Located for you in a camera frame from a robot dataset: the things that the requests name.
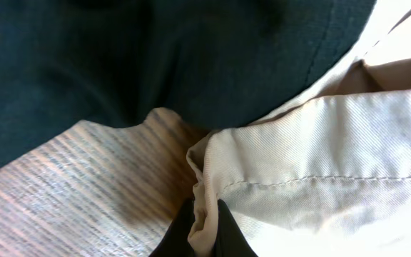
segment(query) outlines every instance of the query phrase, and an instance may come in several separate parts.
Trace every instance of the black fabric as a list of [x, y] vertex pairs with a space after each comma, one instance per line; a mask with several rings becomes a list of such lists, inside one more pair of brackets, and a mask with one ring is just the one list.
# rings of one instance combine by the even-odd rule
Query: black fabric
[[[187, 241], [188, 233], [194, 223], [193, 210], [192, 200], [183, 202], [177, 217], [151, 257], [192, 257], [195, 255]], [[212, 254], [214, 257], [256, 257], [223, 200], [218, 200], [218, 232]]]
[[213, 254], [215, 257], [256, 257], [223, 200], [218, 200], [218, 232]]
[[158, 244], [151, 257], [193, 257], [194, 251], [188, 243], [188, 234], [194, 223], [193, 200], [185, 200], [176, 218], [172, 221], [163, 240]]
[[299, 94], [375, 0], [0, 0], [0, 168], [81, 119], [242, 126]]

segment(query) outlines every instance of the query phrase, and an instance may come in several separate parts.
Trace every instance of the cream cotton fabric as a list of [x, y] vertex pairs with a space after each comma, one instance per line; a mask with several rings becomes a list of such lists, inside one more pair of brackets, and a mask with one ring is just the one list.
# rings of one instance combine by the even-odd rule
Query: cream cotton fabric
[[218, 199], [259, 256], [411, 251], [411, 0], [377, 1], [324, 77], [187, 160], [199, 256], [215, 242]]

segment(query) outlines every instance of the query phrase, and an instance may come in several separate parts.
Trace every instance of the stitched seam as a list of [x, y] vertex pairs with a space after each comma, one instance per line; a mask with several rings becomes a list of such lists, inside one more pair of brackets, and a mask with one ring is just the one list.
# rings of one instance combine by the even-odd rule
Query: stitched seam
[[329, 16], [328, 16], [328, 24], [326, 25], [326, 29], [323, 32], [323, 35], [321, 36], [320, 43], [317, 45], [315, 51], [313, 52], [313, 58], [312, 61], [310, 62], [310, 65], [307, 70], [307, 76], [305, 77], [304, 81], [304, 87], [308, 86], [309, 78], [312, 73], [313, 67], [315, 65], [315, 62], [317, 61], [318, 54], [320, 53], [320, 50], [323, 46], [324, 41], [326, 40], [326, 37], [328, 36], [328, 32], [331, 27], [331, 22], [333, 20], [333, 12], [335, 11], [335, 0], [332, 2], [332, 5], [329, 10]]
[[[340, 35], [339, 39], [342, 39], [342, 38], [346, 35], [346, 32], [349, 31], [350, 24], [351, 24], [351, 18], [352, 18], [351, 16], [348, 18], [348, 20], [347, 20], [347, 26], [342, 30], [342, 34]], [[333, 56], [337, 56], [337, 54], [338, 54], [338, 52], [339, 52], [339, 49], [342, 48], [344, 42], [345, 42], [345, 40], [340, 40], [340, 41], [339, 41], [339, 44], [338, 44], [337, 46], [335, 46]]]
[[394, 177], [368, 177], [368, 178], [360, 178], [360, 177], [352, 177], [352, 176], [306, 176], [303, 178], [297, 178], [293, 180], [289, 180], [286, 182], [280, 182], [280, 183], [273, 183], [273, 184], [264, 184], [264, 183], [258, 183], [258, 182], [248, 182], [248, 181], [239, 181], [235, 183], [229, 183], [226, 185], [222, 192], [226, 190], [230, 186], [246, 183], [248, 185], [252, 186], [284, 186], [288, 185], [290, 183], [295, 183], [295, 182], [301, 182], [301, 181], [307, 181], [307, 180], [312, 180], [312, 179], [332, 179], [332, 180], [349, 180], [349, 181], [411, 181], [411, 176], [408, 177], [403, 177], [403, 178], [394, 178]]

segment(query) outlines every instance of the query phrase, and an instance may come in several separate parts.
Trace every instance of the dark green fabric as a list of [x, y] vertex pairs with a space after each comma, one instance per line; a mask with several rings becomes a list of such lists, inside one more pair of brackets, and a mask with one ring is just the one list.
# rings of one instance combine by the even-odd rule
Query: dark green fabric
[[81, 119], [242, 126], [320, 78], [375, 0], [0, 0], [0, 168]]

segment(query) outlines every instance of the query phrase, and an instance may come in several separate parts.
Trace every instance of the wrinkled cloth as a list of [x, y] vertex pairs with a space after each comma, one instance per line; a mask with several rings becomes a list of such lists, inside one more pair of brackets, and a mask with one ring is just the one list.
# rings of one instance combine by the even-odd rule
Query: wrinkled cloth
[[81, 119], [243, 126], [353, 44], [375, 0], [1, 0], [0, 168]]
[[379, 0], [329, 72], [244, 128], [191, 148], [196, 222], [208, 256], [216, 201], [259, 256], [411, 251], [411, 1]]

